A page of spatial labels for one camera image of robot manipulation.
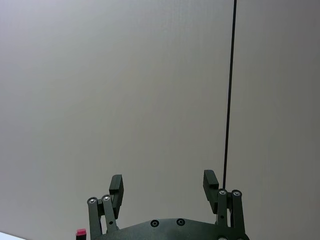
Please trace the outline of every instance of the white wall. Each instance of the white wall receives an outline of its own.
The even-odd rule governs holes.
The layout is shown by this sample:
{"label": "white wall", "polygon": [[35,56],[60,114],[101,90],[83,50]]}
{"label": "white wall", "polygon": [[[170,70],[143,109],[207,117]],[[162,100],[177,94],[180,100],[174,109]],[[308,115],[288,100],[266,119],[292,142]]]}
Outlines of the white wall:
{"label": "white wall", "polygon": [[[316,235],[318,1],[238,2],[227,189],[252,240]],[[120,228],[213,222],[222,183],[233,1],[0,0],[0,232],[89,230],[123,174]]]}

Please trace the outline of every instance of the red object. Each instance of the red object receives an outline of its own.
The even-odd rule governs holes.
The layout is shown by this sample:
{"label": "red object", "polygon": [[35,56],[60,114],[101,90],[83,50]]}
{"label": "red object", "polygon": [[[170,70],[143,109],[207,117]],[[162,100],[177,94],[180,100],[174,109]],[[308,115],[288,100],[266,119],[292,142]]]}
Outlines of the red object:
{"label": "red object", "polygon": [[86,231],[85,228],[81,228],[81,229],[78,229],[78,230],[76,231],[76,234],[75,234],[75,235],[76,235],[76,236],[87,235],[87,231]]}

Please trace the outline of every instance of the gray wall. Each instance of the gray wall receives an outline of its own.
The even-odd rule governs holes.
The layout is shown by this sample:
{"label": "gray wall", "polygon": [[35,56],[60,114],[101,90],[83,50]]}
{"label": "gray wall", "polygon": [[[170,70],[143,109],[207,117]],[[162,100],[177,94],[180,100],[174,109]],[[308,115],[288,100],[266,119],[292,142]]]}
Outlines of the gray wall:
{"label": "gray wall", "polygon": [[[319,1],[238,3],[227,189],[252,240],[315,237]],[[73,239],[123,174],[120,228],[213,222],[231,0],[0,0],[0,231]]]}

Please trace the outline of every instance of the red cap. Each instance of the red cap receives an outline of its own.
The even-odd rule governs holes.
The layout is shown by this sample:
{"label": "red cap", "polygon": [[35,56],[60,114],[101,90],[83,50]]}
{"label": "red cap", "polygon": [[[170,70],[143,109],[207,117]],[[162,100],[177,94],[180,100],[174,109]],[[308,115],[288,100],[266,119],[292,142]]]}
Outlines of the red cap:
{"label": "red cap", "polygon": [[76,236],[83,236],[83,235],[87,235],[87,231],[85,228],[80,228],[76,231]]}

